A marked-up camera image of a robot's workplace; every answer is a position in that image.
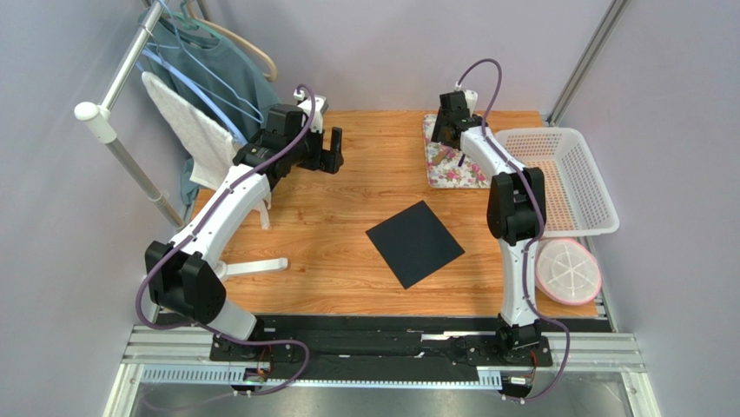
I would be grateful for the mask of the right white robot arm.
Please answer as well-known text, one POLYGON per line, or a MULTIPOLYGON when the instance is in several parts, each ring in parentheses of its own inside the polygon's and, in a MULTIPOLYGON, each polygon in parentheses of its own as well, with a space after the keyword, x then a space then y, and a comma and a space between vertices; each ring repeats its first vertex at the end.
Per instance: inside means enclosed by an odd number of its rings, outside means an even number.
POLYGON ((486 222, 499 244, 505 292, 501 325, 490 342, 500 361, 518 364, 531 358, 541 340, 534 264, 545 229, 545 176, 495 139, 484 118, 471 110, 476 98, 463 89, 440 95, 431 140, 460 150, 491 180, 486 222))

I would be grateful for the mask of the iridescent knife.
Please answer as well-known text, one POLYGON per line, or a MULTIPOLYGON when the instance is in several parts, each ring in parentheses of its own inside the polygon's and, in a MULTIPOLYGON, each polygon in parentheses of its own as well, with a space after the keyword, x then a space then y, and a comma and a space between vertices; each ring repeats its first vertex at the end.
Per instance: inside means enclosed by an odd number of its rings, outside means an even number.
POLYGON ((447 158, 447 157, 449 156, 449 154, 450 154, 450 153, 452 153, 452 152, 453 152, 453 149, 452 149, 452 148, 446 148, 446 149, 442 149, 442 150, 441 150, 441 151, 440 151, 440 152, 439 152, 439 153, 438 153, 438 154, 437 154, 437 155, 436 155, 436 156, 435 156, 435 157, 434 157, 434 158, 432 159, 432 163, 433 163, 433 165, 434 165, 434 166, 436 166, 436 165, 439 165, 439 164, 441 164, 441 163, 442 163, 442 162, 443 162, 443 161, 444 161, 444 160, 445 160, 445 159, 446 159, 446 158, 447 158))

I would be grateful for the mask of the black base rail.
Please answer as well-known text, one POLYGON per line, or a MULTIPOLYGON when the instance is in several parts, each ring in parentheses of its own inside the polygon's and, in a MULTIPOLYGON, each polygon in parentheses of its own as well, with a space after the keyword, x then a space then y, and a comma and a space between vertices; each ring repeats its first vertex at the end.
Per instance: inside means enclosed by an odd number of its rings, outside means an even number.
POLYGON ((245 381, 257 365, 301 381, 467 383, 479 367, 550 367, 559 336, 607 333, 605 320, 541 321, 507 330, 494 316, 260 314, 247 346, 178 324, 149 339, 149 356, 167 364, 240 365, 245 381))

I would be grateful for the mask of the white towel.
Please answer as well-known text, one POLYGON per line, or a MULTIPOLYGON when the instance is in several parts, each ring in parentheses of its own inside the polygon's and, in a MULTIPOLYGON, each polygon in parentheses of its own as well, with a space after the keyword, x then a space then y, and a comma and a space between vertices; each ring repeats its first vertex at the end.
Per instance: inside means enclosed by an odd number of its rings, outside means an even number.
POLYGON ((190 181, 217 190, 233 166, 238 149, 234 136, 174 92, 155 74, 143 72, 142 82, 149 97, 194 160, 190 181))

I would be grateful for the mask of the black paper napkin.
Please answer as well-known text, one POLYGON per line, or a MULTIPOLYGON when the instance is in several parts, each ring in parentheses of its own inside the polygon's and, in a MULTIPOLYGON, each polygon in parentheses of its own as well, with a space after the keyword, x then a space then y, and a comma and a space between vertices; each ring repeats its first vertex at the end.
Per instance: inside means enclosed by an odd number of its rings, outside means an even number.
POLYGON ((465 253, 424 201, 370 228, 366 235, 404 289, 465 253))

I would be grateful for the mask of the teal shirt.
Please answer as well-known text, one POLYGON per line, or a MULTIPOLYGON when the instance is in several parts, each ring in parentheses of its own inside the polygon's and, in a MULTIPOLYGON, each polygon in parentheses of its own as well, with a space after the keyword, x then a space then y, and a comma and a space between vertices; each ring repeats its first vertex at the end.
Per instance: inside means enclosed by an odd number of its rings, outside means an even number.
POLYGON ((181 196, 218 189, 236 151, 279 103, 261 69, 231 40, 194 34, 163 17, 143 51, 142 83, 189 157, 181 196))

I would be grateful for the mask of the wooden hanger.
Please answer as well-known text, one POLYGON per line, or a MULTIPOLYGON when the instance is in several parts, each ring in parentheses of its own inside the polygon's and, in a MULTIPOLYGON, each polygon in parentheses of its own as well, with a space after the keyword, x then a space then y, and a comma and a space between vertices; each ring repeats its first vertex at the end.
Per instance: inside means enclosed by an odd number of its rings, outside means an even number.
POLYGON ((232 43, 236 44, 246 52, 250 52, 254 56, 258 57, 260 60, 262 60, 268 70, 267 72, 263 72, 262 74, 269 83, 273 83, 277 80, 279 71, 274 60, 266 52, 264 52, 242 36, 239 36, 232 30, 226 29, 213 22, 211 20, 210 10, 206 1, 185 0, 181 1, 181 6, 184 9, 184 15, 194 20, 200 28, 206 30, 212 36, 219 38, 225 37, 229 39, 232 43))

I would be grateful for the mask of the floral tray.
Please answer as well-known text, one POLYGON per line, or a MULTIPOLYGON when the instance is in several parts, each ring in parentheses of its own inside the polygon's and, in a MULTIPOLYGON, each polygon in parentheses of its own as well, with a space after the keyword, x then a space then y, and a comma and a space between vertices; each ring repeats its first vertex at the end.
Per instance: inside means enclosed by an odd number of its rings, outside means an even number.
POLYGON ((425 144, 426 175, 428 183, 436 189, 487 189, 490 187, 490 178, 481 167, 466 156, 461 168, 458 161, 463 155, 459 150, 453 152, 439 165, 434 166, 432 159, 448 147, 431 142, 436 116, 427 114, 423 117, 422 129, 425 144))

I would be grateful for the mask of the white plastic basket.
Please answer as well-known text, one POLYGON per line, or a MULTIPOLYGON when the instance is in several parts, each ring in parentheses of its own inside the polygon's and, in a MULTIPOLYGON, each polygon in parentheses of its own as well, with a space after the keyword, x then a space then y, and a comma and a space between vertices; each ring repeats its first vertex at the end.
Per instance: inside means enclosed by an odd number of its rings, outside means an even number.
POLYGON ((545 176, 544 238, 580 238, 618 230, 620 220, 583 135, 557 127, 501 130, 498 142, 545 176))

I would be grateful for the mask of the silver clothes rack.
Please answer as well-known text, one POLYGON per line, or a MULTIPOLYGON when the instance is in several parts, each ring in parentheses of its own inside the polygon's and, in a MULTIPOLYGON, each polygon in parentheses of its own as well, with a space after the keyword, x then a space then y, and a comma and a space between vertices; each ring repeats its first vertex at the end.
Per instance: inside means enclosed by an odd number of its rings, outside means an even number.
POLYGON ((149 97, 137 69, 120 74, 129 62, 130 45, 149 32, 142 28, 148 5, 141 1, 101 1, 103 12, 87 17, 101 28, 90 49, 85 84, 106 107, 116 132, 113 142, 100 143, 87 126, 76 121, 85 146, 76 166, 80 172, 69 197, 72 203, 64 225, 66 271, 88 284, 137 284, 146 270, 145 248, 154 239, 165 241, 182 230, 192 203, 181 197, 184 148, 149 97))

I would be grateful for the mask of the pink rimmed mesh cover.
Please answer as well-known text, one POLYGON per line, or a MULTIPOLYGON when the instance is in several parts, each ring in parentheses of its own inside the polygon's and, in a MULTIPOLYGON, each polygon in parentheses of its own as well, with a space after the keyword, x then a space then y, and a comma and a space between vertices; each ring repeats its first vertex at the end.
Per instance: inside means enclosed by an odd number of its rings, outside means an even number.
POLYGON ((593 301, 602 288, 596 258, 572 238, 546 239, 539 244, 535 279, 540 291, 568 306, 593 301))

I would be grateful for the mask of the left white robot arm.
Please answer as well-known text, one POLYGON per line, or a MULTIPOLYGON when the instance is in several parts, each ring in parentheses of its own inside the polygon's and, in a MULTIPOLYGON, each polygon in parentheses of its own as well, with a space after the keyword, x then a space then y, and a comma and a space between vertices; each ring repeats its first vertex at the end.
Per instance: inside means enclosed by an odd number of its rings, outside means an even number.
POLYGON ((246 341, 256 317, 227 298, 219 271, 221 254, 247 215, 258 210, 268 218, 271 193, 292 167, 335 174, 344 163, 342 131, 333 128, 331 146, 324 149, 323 96, 278 104, 267 124, 235 155, 222 184, 203 210, 170 242, 152 242, 145 252, 150 300, 216 334, 246 341))

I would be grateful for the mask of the blue hanger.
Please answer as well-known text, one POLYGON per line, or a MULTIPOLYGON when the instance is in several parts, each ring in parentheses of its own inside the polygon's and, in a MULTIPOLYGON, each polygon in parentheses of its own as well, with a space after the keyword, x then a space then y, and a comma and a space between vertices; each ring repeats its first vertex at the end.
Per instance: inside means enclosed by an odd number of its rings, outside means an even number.
POLYGON ((280 99, 261 69, 225 37, 187 31, 161 16, 147 42, 149 67, 173 91, 244 143, 280 99))

